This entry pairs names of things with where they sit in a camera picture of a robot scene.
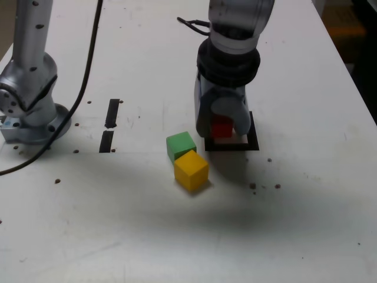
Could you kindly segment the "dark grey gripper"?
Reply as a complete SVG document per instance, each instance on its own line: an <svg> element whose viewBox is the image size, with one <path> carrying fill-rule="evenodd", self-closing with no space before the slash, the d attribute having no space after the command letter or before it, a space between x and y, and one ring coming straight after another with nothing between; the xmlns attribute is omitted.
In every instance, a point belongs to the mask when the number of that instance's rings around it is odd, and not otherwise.
<svg viewBox="0 0 377 283"><path fill-rule="evenodd" d="M222 98L214 101L211 91ZM230 118L233 121L235 132L239 136L247 134L250 130L250 114L245 106L246 104L245 85L237 88L223 87L212 83L197 72L194 86L194 105L196 131L200 137L210 137L211 111L214 114Z"/></svg>

